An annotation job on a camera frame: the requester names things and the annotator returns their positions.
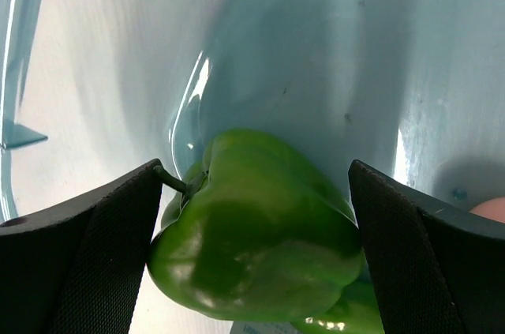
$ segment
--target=plastic bin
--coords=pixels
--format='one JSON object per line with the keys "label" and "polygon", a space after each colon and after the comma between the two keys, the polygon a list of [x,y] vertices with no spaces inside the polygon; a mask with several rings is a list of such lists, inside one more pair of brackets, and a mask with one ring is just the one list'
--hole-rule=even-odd
{"label": "plastic bin", "polygon": [[[219,131],[361,159],[468,209],[503,195],[505,0],[2,0],[2,219]],[[172,192],[163,194],[165,204]],[[144,277],[132,332],[227,333]]]}

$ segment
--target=black fabric pad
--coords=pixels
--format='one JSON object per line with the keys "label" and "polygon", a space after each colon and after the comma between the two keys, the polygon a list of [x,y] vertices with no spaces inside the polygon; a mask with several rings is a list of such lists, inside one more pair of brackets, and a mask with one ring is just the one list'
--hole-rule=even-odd
{"label": "black fabric pad", "polygon": [[349,178],[384,331],[464,333],[417,204],[361,162]]}
{"label": "black fabric pad", "polygon": [[0,332],[129,331],[159,209],[159,164],[0,225]]}

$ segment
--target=bell pepper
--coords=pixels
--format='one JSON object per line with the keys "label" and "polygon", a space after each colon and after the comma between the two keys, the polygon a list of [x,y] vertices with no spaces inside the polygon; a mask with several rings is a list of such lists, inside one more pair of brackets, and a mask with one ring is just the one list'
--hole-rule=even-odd
{"label": "bell pepper", "polygon": [[384,334],[373,286],[356,280],[326,313],[291,323],[303,334]]}
{"label": "bell pepper", "polygon": [[229,321],[295,321],[329,310],[364,265],[350,206],[278,138],[232,129],[206,147],[151,243],[148,271],[173,301]]}

